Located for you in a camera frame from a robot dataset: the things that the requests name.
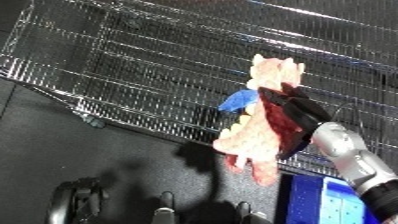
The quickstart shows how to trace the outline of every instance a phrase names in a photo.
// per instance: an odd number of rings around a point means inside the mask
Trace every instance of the metal wire grid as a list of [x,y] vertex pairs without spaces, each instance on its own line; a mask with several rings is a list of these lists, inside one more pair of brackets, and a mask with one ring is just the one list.
[[[393,27],[314,17],[267,1],[232,8],[268,10],[273,15],[268,22],[231,16],[234,11],[215,14],[221,6],[211,3],[206,10],[200,4],[189,11],[177,9],[186,5],[164,6],[171,2],[32,1],[3,49],[5,78],[55,96],[74,111],[209,144],[236,118],[216,108],[244,88],[251,57],[293,56],[308,67],[304,90],[330,112],[354,104],[371,150],[397,170],[397,68],[395,43],[388,41],[396,38]],[[325,23],[337,34],[303,35],[291,32],[296,27],[291,22],[274,22],[297,14],[306,32]],[[359,39],[382,36],[383,47],[346,43],[337,29],[341,23],[361,30]],[[352,110],[344,108],[338,118],[355,129]],[[311,147],[281,165],[337,175]]]

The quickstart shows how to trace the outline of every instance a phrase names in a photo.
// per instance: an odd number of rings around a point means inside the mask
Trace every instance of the black mechanical part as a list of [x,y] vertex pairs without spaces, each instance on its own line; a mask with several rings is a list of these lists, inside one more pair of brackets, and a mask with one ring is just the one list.
[[64,182],[53,193],[45,223],[87,223],[90,218],[99,215],[105,198],[97,178]]
[[384,222],[398,214],[398,180],[369,189],[361,196],[375,217]]
[[174,195],[170,191],[165,191],[160,195],[160,208],[170,208],[174,210]]
[[235,224],[241,224],[245,217],[248,217],[252,212],[251,205],[247,202],[240,202],[236,206]]

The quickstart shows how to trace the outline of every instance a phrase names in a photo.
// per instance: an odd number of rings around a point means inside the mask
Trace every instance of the blue object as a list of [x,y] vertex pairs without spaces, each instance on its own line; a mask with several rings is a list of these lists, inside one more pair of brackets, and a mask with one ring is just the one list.
[[345,181],[297,175],[287,224],[379,224]]
[[293,177],[286,224],[318,224],[323,178]]
[[240,90],[228,97],[227,100],[218,107],[218,110],[236,112],[249,104],[256,103],[257,100],[258,92],[256,90]]

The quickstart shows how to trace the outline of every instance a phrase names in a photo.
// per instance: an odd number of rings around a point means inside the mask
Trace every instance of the silver metal arm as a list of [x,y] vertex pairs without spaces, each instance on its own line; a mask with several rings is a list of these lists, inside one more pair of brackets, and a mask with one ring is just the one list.
[[359,196],[372,187],[398,179],[378,156],[367,149],[361,136],[339,123],[321,125],[312,139]]

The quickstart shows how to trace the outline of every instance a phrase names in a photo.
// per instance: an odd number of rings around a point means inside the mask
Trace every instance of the wire rack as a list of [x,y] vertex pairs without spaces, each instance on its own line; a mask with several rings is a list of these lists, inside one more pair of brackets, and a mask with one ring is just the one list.
[[[397,6],[31,0],[3,48],[0,76],[75,113],[210,144],[237,118],[217,107],[245,88],[253,55],[294,57],[308,68],[304,91],[331,113],[352,105],[337,120],[354,130],[361,120],[370,150],[398,171],[398,21],[378,13]],[[280,165],[337,176],[312,147]]]

